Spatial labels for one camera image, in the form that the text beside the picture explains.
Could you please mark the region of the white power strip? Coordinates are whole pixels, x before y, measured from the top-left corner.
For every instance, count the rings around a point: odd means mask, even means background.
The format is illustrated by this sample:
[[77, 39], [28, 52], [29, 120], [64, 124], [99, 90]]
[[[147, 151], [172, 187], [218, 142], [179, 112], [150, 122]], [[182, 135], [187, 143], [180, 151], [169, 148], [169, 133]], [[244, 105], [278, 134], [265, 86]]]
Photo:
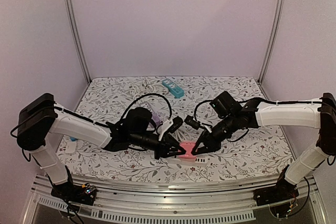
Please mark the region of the white power strip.
[[183, 166], [196, 166], [205, 167], [208, 164], [208, 158], [194, 157], [194, 158], [183, 158], [179, 156], [170, 157], [166, 160], [169, 164], [183, 165]]

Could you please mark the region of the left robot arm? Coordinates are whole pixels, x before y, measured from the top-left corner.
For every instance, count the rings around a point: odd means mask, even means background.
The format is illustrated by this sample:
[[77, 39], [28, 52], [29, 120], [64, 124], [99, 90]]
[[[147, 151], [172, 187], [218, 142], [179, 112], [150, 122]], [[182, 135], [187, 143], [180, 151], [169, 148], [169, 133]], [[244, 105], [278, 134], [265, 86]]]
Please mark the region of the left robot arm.
[[186, 150], [169, 133], [172, 119], [167, 127], [158, 128], [150, 110], [129, 106], [117, 123], [100, 123], [67, 110], [56, 103], [54, 96], [45, 93], [23, 108], [18, 124], [10, 131], [18, 146], [28, 152], [48, 175], [51, 184], [67, 200], [78, 195], [70, 171], [46, 143], [48, 134], [61, 134], [89, 142], [109, 152], [124, 151], [129, 146], [151, 150], [155, 159], [184, 155]]

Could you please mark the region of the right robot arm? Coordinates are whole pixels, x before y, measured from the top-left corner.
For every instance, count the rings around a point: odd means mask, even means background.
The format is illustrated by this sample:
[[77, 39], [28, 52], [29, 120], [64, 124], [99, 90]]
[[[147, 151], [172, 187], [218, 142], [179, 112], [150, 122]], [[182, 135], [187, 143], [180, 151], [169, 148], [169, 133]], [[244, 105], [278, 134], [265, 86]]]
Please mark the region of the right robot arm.
[[271, 190], [276, 201], [284, 200], [307, 174], [335, 155], [335, 98], [330, 93], [308, 101], [268, 101], [257, 97], [241, 103], [224, 91], [210, 105], [221, 121], [202, 132], [191, 151], [193, 155], [219, 150], [223, 140], [241, 129], [281, 125], [319, 131], [317, 142], [281, 172]]

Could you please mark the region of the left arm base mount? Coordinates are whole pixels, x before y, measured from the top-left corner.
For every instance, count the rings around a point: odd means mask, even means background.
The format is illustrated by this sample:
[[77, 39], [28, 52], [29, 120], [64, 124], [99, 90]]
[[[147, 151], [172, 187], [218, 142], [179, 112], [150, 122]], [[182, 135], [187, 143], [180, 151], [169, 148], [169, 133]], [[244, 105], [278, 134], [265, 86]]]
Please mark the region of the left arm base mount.
[[51, 195], [58, 197], [66, 202], [76, 202], [79, 204], [93, 206], [96, 195], [97, 187], [89, 183], [83, 185], [75, 185], [72, 182], [66, 182], [60, 185], [51, 183]]

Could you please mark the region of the pink plug adapter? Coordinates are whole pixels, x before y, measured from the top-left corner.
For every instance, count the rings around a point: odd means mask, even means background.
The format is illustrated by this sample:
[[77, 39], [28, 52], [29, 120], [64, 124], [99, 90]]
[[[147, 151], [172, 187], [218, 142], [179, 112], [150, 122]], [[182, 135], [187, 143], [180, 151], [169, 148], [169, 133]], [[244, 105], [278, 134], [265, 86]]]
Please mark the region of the pink plug adapter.
[[179, 158], [187, 158], [187, 159], [195, 158], [195, 155], [191, 153], [194, 146], [195, 146], [194, 142], [188, 142], [188, 141], [181, 142], [180, 147], [184, 148], [186, 150], [186, 153], [183, 155], [179, 155]]

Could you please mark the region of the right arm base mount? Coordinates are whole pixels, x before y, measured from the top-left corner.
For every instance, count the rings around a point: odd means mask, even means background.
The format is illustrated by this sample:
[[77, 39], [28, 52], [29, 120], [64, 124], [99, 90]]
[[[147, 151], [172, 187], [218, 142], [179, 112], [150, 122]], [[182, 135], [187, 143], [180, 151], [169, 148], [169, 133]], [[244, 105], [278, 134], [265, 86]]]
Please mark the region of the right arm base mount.
[[296, 198], [297, 196], [299, 196], [299, 192], [296, 185], [292, 185], [286, 181], [253, 191], [253, 199], [256, 201], [257, 206], [273, 204]]

